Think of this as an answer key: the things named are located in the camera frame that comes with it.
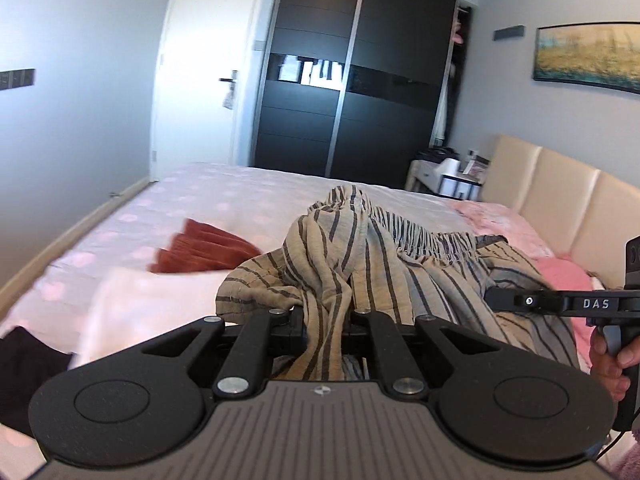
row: rust-colored garment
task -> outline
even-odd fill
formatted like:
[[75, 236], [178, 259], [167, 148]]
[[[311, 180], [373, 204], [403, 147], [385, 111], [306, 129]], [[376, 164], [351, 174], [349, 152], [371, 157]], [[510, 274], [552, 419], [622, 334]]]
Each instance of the rust-colored garment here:
[[204, 272], [235, 269], [260, 255], [246, 240], [192, 219], [184, 223], [182, 233], [174, 236], [169, 249], [160, 249], [151, 272]]

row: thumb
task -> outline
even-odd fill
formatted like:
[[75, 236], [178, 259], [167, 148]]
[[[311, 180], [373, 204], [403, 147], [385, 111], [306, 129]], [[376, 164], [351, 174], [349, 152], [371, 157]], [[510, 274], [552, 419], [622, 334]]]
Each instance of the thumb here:
[[640, 337], [636, 337], [618, 353], [618, 363], [623, 368], [640, 364]]

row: pink pillow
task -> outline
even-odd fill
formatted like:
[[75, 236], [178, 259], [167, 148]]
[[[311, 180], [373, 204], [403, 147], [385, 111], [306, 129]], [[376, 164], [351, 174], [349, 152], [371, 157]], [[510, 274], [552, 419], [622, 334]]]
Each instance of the pink pillow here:
[[469, 200], [458, 201], [451, 206], [465, 217], [476, 235], [502, 235], [509, 245], [529, 258], [555, 256], [529, 222], [507, 206]]
[[[549, 284], [557, 290], [593, 290], [591, 278], [581, 267], [569, 260], [558, 258], [542, 258], [534, 262], [538, 272], [544, 276]], [[574, 326], [575, 346], [584, 361], [591, 367], [589, 348], [591, 347], [591, 332], [593, 326], [586, 325], [583, 317], [572, 317]]]

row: trigger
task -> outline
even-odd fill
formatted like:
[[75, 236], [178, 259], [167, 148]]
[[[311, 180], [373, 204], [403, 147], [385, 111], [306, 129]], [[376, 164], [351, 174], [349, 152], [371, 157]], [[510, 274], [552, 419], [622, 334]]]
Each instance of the trigger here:
[[607, 353], [612, 356], [618, 355], [622, 350], [622, 332], [619, 325], [609, 325], [598, 327], [598, 332], [604, 337], [607, 343]]

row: white door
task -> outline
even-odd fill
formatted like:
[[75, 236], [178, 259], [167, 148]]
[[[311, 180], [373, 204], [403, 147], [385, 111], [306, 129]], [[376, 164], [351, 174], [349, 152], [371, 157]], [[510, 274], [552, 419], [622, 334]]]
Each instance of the white door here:
[[[190, 162], [229, 163], [234, 113], [258, 0], [171, 0], [154, 99], [152, 176]], [[232, 85], [220, 78], [231, 78]], [[233, 109], [223, 106], [232, 104]]]

